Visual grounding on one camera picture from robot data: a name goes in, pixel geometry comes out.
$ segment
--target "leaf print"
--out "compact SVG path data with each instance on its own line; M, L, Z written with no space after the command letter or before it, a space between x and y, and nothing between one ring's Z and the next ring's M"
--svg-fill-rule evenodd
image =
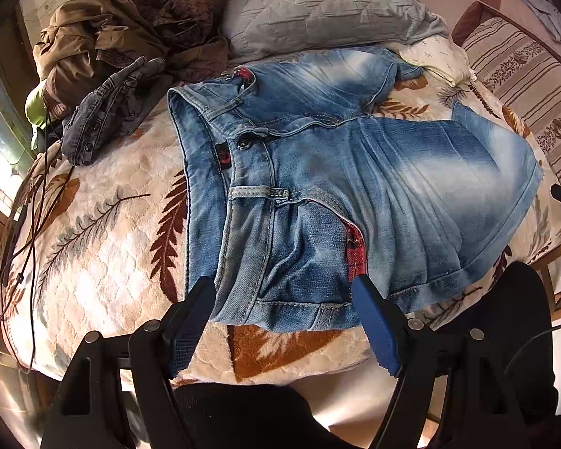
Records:
M133 131L132 134L129 135L131 140L137 140L145 135L145 132L148 131L145 128L139 127L137 130Z
M177 181L172 185L172 191L165 199L171 199L162 210L164 216L158 222L160 229L150 251L155 251L152 263L155 263L150 278L160 274L160 288L172 303L178 302L177 286L170 268L175 267L173 258L177 255L177 233L183 232L183 220L187 219L187 178L185 172L180 171L175 177Z
M13 312L18 313L18 303L21 302L25 289L17 281L15 272L11 271L5 292L1 292L0 317L9 319Z
M480 91L478 91L478 89L476 88L476 86L474 86L473 84L468 84L468 88L470 88L470 91L474 93L474 95L478 98L478 100L480 101L480 103L482 103L482 106L484 107L484 109L486 111L488 111L489 115L494 116L495 118L501 119L501 117L499 115L497 115L491 108L491 106L486 102L486 100L482 97L482 94L480 94Z
M549 249L551 245L550 228L549 228L549 206L542 210L539 196L534 198L534 213L536 214L536 231L532 236L530 243L530 250L528 251L528 258L533 262L539 255Z
M382 116L390 115L393 118L398 118L399 116L402 119L419 118L419 115L422 115L429 106L429 104L424 104L421 107L411 107L401 103L401 101L388 98L384 103L376 105L374 113L379 113Z
M501 278L501 275L505 271L505 268L507 268L507 257L510 257L512 254L513 253L511 252L511 248L509 247L509 245L507 245L505 247L505 250L503 250L497 261L493 265L495 271L492 274L492 283L488 290L492 289L492 287L494 287L497 281Z
M93 216L86 215L83 219L77 217L75 227L67 230L58 237L56 244L52 247L48 261L43 266L37 278L37 303L43 294L43 288L55 269L58 269L66 259L72 260L83 253L93 242L100 240L117 221L121 204L132 199L145 198L149 194L139 194L122 198L120 190L110 201L104 201L96 205Z
M455 318L455 316L464 309L464 299L472 294L476 294L476 292L482 290L482 288L482 286L475 287L474 284L472 284L470 287L466 288L462 294L451 297L451 299L447 300L444 303L444 307L441 305L441 308L444 309L443 312L432 319L432 322L429 323L429 326L432 329L436 329L437 327L442 326L444 323L449 322L451 319Z
M437 91L436 96L440 104L453 109L455 101L459 101L459 103L461 103L465 98L466 92L468 92L466 89L460 88L459 86L455 88L447 86L446 88Z
M508 106L503 104L503 108L501 109L503 112L503 118L505 118L505 122L509 125L509 127L515 131L519 136L522 138L527 137L530 134L530 128L528 128L522 119Z
M428 85L428 80L424 74L421 74L414 79L396 80L395 89L401 91L402 89L423 89Z
M43 232L45 232L51 225L54 223L54 220L60 216L61 214L66 211L73 199L75 199L75 195L79 190L79 179L74 178L70 181L68 180L69 174L58 174L52 177L52 180L49 181L48 186L46 186L46 195L43 200L43 208L42 208L42 217L38 220L35 220L36 227L42 224L45 221L42 228L39 232L36 232L35 238L39 238ZM40 201L37 199L36 196L36 218L37 218L37 211L40 206ZM31 240L31 231L27 237L27 242Z
M48 148L48 170L55 169L58 160L61 160L62 157L63 155L60 151L60 142L53 143ZM31 198L33 197L33 193L36 193L39 190L39 187L43 184L43 169L45 166L45 160L46 158L44 157L44 154L39 154L35 159L35 162L33 162L33 165L31 165L31 168L27 172L27 177L29 177L30 180L25 185L26 204L29 204Z
M323 348L341 330L268 332L258 326L229 326L229 349L237 382L291 364Z

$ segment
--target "gray pillowcase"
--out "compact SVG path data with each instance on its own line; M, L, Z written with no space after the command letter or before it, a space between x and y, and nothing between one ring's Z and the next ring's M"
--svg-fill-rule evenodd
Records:
M309 48L449 36L417 0L229 0L223 32L235 64Z

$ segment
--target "black cable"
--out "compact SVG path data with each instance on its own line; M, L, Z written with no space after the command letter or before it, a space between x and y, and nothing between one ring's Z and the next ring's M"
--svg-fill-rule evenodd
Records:
M52 128L53 131L53 127L52 127L52 120L51 117L49 116L49 112L46 110L46 130L48 130L48 127ZM58 153L60 153L60 150L62 148L62 142L60 142L60 146L58 147L58 151L56 153L55 158L58 156ZM58 191L58 194L56 196L56 198L54 199L54 202L52 202L51 206L49 207L48 213L46 214L45 218L43 219L43 221L41 221L42 218L42 213L43 213L43 202L45 200L45 194L46 194L46 183L48 181L48 146L46 146L46 150L43 153L43 177L42 177L42 195L41 195L41 199L39 202L39 210L38 210L38 221L37 221L37 228L35 227L35 223L34 223L34 215L36 214L35 212L35 198L36 198L36 193L37 190L34 190L33 192L33 196L31 198L31 239L30 241L25 244L24 247L22 247L18 252L16 252L12 257L11 257L11 261L13 258L15 258L17 255L19 255L19 253L21 253L22 251L24 251L25 248L27 248L28 245L30 245L30 249L27 253L27 258L25 259L25 262L23 264L23 267L21 269L21 271L19 272L19 275L17 276L17 284L21 284L22 281L24 280L23 277L23 273L25 271L25 268L27 268L27 263L29 261L30 256L33 258L33 267L31 270L31 286L30 286L30 292L29 292L29 321L30 321L30 325L31 325L31 359L29 362L29 366L26 369L24 367L24 365L21 363L21 361L18 359L18 357L16 356L15 353L15 349L12 346L12 343L10 342L10 338L7 335L7 330L4 329L4 332L6 333L6 338L8 340L8 343L10 345L10 349L12 350L12 353L15 355L15 359L17 364L19 365L19 367L21 367L21 370L25 373L25 374L29 374L31 372L31 370L33 369L33 361L35 359L35 353L36 353L36 345L35 345L35 325L34 325L34 321L33 321L33 302L34 302L34 294L35 294L35 281L36 281L36 274L37 274L37 258L36 258L36 249L35 249L35 241L36 241L36 235L39 234L39 232L41 231L41 229L43 228L43 225L45 225L46 221L48 220L49 214L52 212L52 210L55 207L55 204L58 202L58 199L60 199L61 194L64 191L64 187L66 186L66 184L68 183L69 179L70 179L70 175L72 174L73 168L69 171L69 175L67 176L66 181L64 181L64 184L61 186L60 191ZM0 304L1 304L1 313L0 313L0 320L1 322L4 324L4 316L8 310L8 308L10 307L10 305L12 304L12 300L14 297L14 292L15 292L15 288L11 290L11 292L9 292L9 299L8 302L6 304L6 308L4 308L4 299L2 298L2 294L1 294L1 300L0 300Z
M509 363L507 363L507 366L505 367L505 374L507 374L507 372L509 371L509 368L512 367L513 363L515 363L515 361L517 361L517 359L521 356L521 354L524 352L524 349L526 349L528 346L530 346L530 344L533 341L538 339L540 336L544 336L545 334L555 332L558 329L561 329L561 324L559 324L558 326L555 326L555 327L551 327L550 329L547 329L546 331L542 331L542 332L536 334L535 336L530 337L530 339L528 339L524 343L524 345L521 348L518 349L518 352L516 352L515 355L513 356L513 358L511 358L511 361L509 361Z

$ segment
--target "blanket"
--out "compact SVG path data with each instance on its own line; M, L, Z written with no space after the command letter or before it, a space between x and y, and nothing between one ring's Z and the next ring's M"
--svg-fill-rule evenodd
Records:
M482 83L451 87L425 73L398 81L374 113L446 119L455 100L523 136L545 175L521 226L486 275L452 299L413 314L433 328L477 302L509 263L531 262L561 242L561 204L550 194L557 178L524 122ZM135 133L112 142L91 166L72 168L55 151L49 158L45 202L55 206L36 238L33 367L61 378L88 331L99 330L104 336L130 333L184 298L187 183L164 100ZM19 193L30 210L33 193L42 187L42 168L36 169ZM35 204L38 208L39 194ZM29 239L27 213L15 252ZM13 353L28 364L31 267L22 269L22 251L6 276L5 293L12 302L4 312L3 334ZM17 284L20 272L24 280ZM370 355L361 327L278 334L256 326L208 323L189 367L174 383L284 384L352 367ZM131 386L130 372L123 372L123 382Z

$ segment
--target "blue gripper pad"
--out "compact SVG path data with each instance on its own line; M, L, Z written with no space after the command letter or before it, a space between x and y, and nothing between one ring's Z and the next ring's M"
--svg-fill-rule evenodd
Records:
M367 275L360 275L351 283L352 303L359 320L368 337L370 346L378 364L389 370L392 376L397 376L401 369L401 361L397 352L398 339L393 335L389 326L389 319L382 313L382 303L391 303L382 298Z
M172 379L189 366L191 357L202 337L204 328L214 308L216 287L206 277L200 277L183 301L186 316L171 342L168 375Z

